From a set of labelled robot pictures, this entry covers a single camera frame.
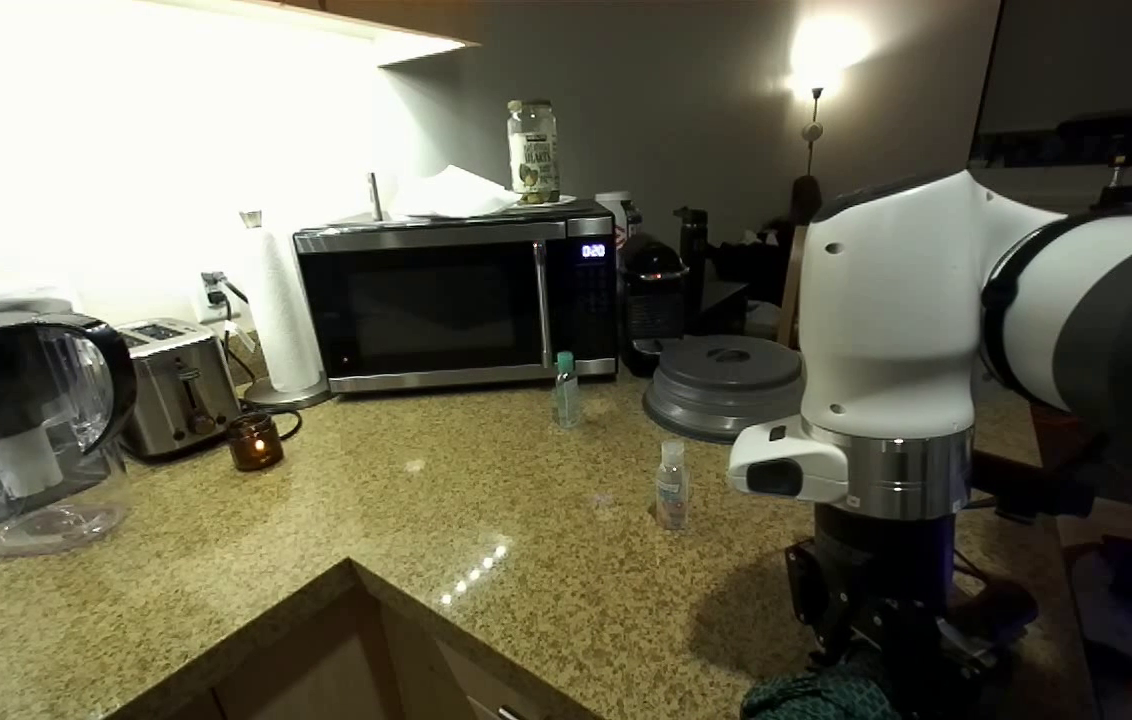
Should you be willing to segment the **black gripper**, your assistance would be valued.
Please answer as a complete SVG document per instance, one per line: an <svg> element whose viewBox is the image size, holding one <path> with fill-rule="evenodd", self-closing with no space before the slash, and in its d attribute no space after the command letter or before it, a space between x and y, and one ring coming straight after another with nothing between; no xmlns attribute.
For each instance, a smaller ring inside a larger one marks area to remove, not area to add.
<svg viewBox="0 0 1132 720"><path fill-rule="evenodd" d="M974 694L1013 667L1035 600L1009 574L970 568L954 589L954 521L871 521L817 511L817 531L782 549L795 621L817 667L865 667L886 694Z"/></svg>

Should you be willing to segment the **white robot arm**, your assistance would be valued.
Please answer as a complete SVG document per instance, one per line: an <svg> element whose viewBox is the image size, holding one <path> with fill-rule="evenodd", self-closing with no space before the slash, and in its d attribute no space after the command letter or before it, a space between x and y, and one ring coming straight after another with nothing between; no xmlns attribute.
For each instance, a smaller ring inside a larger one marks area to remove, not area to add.
<svg viewBox="0 0 1132 720"><path fill-rule="evenodd" d="M936 710L1031 621L1016 582L950 597L974 383L1072 415L1084 460L1132 489L1132 211L947 172L820 211L801 273L801 413L744 431L730 478L817 509L791 590L820 660Z"/></svg>

